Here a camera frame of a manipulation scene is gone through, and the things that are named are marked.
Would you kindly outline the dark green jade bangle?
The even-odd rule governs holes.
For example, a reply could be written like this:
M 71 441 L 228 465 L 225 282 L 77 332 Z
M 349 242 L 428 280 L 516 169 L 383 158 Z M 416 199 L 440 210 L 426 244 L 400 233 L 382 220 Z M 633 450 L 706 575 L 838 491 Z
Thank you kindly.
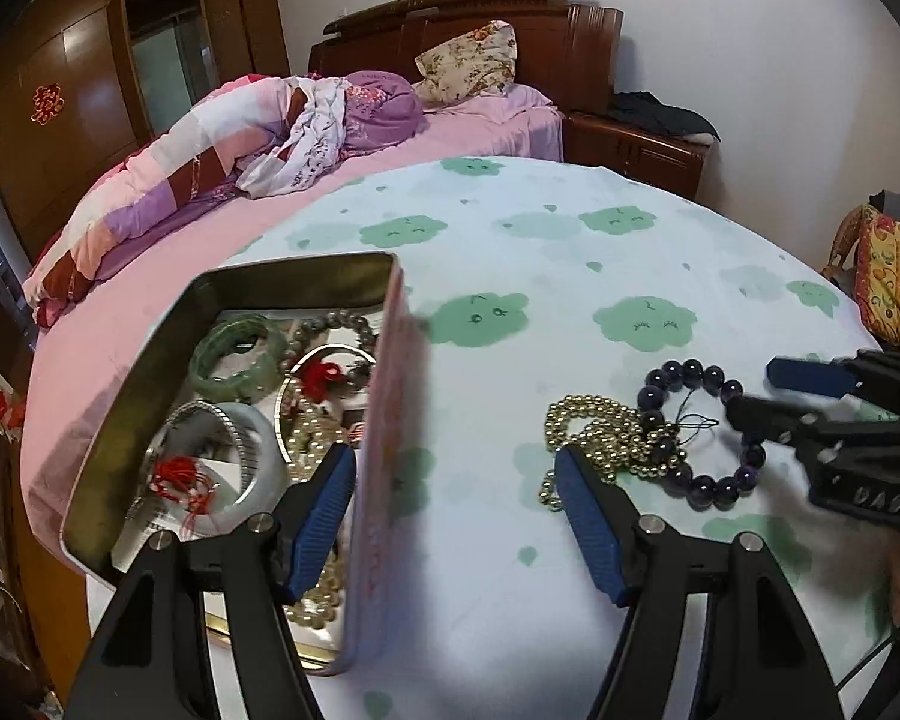
M 188 383 L 212 403 L 265 398 L 283 382 L 287 340 L 276 323 L 258 314 L 219 322 L 194 348 Z

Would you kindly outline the pink metal tin box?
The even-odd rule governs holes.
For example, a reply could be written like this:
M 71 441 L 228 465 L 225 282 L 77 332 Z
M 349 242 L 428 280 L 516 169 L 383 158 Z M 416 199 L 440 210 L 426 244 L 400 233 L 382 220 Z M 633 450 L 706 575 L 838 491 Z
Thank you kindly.
M 61 530 L 87 574 L 119 582 L 144 539 L 223 535 L 357 458 L 317 585 L 287 622 L 308 671 L 351 665 L 382 628 L 391 466 L 413 328 L 388 252 L 239 263 L 194 278 L 144 344 L 92 440 Z

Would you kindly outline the black clothes on nightstand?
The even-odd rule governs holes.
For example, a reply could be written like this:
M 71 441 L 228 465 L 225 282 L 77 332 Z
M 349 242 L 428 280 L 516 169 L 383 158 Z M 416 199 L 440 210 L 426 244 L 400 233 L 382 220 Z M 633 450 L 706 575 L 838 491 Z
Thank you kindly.
M 715 128 L 704 115 L 684 107 L 668 106 L 648 91 L 616 93 L 606 115 L 621 124 L 642 128 L 662 137 L 681 138 L 691 142 L 712 143 L 720 140 Z

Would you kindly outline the wooden nightstand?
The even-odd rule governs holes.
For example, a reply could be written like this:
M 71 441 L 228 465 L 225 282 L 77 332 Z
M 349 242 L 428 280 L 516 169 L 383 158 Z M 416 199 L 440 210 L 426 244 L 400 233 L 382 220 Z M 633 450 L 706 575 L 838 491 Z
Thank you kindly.
M 663 137 L 642 128 L 574 112 L 562 124 L 564 160 L 611 171 L 696 200 L 710 146 Z

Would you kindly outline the floral pillow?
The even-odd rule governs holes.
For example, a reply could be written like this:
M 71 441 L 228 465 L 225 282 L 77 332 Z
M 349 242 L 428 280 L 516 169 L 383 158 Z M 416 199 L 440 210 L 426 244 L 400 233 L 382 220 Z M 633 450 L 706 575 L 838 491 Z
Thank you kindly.
M 515 83 L 517 59 L 515 28 L 507 21 L 489 21 L 419 54 L 414 64 L 421 79 L 414 91 L 429 107 L 500 96 Z

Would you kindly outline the purple folded blanket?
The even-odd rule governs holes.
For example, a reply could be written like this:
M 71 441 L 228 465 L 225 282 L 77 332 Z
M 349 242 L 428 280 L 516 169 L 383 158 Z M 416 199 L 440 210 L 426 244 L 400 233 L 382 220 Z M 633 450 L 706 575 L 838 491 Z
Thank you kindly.
M 343 158 L 397 146 L 424 127 L 424 110 L 414 88 L 400 75 L 361 70 L 344 77 Z

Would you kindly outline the red cord jade pendant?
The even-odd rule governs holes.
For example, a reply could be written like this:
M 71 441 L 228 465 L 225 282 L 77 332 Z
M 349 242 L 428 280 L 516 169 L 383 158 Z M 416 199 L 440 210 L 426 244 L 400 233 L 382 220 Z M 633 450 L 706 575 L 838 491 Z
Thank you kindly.
M 187 455 L 157 460 L 146 489 L 154 500 L 157 522 L 171 523 L 176 533 L 191 538 L 217 533 L 211 509 L 219 484 L 201 461 Z

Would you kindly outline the brown wooden wardrobe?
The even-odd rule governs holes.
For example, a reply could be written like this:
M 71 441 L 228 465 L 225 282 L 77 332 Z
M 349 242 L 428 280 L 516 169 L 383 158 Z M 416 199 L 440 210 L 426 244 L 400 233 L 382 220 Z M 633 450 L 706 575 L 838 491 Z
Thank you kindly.
M 102 172 L 169 128 L 151 99 L 289 70 L 278 0 L 34 0 L 0 44 L 0 249 L 14 277 Z M 30 121 L 37 86 L 63 112 Z

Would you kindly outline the pink-sheeted bed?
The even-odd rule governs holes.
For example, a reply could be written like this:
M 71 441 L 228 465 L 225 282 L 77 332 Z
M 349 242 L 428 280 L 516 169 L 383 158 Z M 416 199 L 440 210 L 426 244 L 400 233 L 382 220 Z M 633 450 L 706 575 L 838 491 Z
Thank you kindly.
M 427 117 L 401 145 L 344 161 L 305 192 L 233 199 L 144 250 L 41 333 L 25 403 L 20 489 L 30 528 L 61 553 L 59 530 L 89 444 L 121 382 L 187 284 L 323 195 L 411 164 L 455 156 L 562 158 L 562 115 L 521 86 Z

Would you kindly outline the white floral cloth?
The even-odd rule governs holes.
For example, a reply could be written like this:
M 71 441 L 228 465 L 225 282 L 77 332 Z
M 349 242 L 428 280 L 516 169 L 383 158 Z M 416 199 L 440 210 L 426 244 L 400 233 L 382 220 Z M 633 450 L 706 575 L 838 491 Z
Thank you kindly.
M 343 78 L 288 76 L 281 85 L 286 105 L 276 140 L 245 164 L 235 183 L 254 199 L 307 190 L 336 166 L 343 148 Z

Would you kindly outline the patchwork pink quilt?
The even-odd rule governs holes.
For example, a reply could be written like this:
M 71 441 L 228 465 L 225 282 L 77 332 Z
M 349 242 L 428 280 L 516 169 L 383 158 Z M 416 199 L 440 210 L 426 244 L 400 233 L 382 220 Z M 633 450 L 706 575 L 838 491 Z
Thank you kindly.
M 301 99 L 292 78 L 240 76 L 105 172 L 23 282 L 37 327 L 52 327 L 64 309 L 86 297 L 112 250 L 235 176 L 240 161 L 282 142 Z

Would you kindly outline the red double-happiness sticker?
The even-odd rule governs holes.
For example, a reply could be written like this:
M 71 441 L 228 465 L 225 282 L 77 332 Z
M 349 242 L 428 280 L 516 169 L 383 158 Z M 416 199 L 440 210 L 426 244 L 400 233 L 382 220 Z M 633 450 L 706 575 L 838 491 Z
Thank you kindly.
M 48 83 L 48 85 L 40 85 L 35 88 L 32 103 L 34 103 L 34 110 L 30 114 L 30 121 L 45 127 L 63 112 L 66 101 L 64 101 L 61 86 L 58 83 Z

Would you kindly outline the red and white bag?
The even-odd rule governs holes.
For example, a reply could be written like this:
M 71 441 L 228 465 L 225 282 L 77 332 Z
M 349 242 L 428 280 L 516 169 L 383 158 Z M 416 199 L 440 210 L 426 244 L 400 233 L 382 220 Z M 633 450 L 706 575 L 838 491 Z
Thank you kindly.
M 0 434 L 9 442 L 19 442 L 25 419 L 25 400 L 0 372 Z

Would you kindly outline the pale white jade bangle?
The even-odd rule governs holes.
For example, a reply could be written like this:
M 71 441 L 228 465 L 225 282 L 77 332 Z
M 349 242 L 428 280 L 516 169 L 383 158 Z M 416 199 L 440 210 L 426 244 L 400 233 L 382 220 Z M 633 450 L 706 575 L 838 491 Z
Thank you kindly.
M 272 509 L 287 486 L 274 427 L 260 410 L 237 401 L 214 405 L 194 400 L 173 410 L 149 442 L 126 514 L 130 522 L 157 522 L 146 481 L 157 460 L 174 455 L 201 461 L 219 484 L 211 509 L 215 535 L 232 532 L 250 515 Z

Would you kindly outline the red knot tassel pendant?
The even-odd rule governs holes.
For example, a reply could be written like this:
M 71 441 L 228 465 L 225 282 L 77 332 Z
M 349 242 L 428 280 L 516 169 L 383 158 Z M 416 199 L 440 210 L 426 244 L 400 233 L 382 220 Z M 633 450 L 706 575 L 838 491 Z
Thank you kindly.
M 313 403 L 323 403 L 334 388 L 347 382 L 346 372 L 336 362 L 325 362 L 311 359 L 295 372 L 294 379 L 299 381 L 299 392 L 302 397 Z

